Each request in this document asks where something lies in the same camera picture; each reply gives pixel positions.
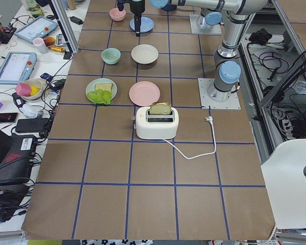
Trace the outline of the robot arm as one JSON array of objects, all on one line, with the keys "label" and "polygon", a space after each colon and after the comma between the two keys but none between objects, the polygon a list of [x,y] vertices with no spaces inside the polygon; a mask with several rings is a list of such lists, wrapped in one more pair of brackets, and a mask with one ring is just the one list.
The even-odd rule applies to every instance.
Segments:
[{"label": "robot arm", "polygon": [[220,23],[222,14],[218,11],[211,11],[207,8],[201,8],[200,17],[197,20],[197,27],[200,33],[206,35],[220,35]]},{"label": "robot arm", "polygon": [[210,26],[221,22],[222,10],[229,12],[229,23],[225,28],[222,43],[214,54],[216,78],[207,89],[210,99],[220,103],[227,101],[232,87],[241,75],[241,68],[234,61],[238,46],[250,25],[251,18],[267,4],[267,1],[150,1],[150,4],[159,9],[167,4],[209,9],[212,15],[218,16],[215,22],[205,17],[205,23]]}]

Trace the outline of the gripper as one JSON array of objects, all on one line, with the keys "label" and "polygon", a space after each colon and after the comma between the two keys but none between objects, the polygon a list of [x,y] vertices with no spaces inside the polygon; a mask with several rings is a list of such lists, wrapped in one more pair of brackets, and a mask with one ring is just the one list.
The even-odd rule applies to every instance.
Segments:
[{"label": "gripper", "polygon": [[141,35],[141,14],[145,11],[145,0],[130,0],[130,11],[135,15],[135,33],[136,37]]}]

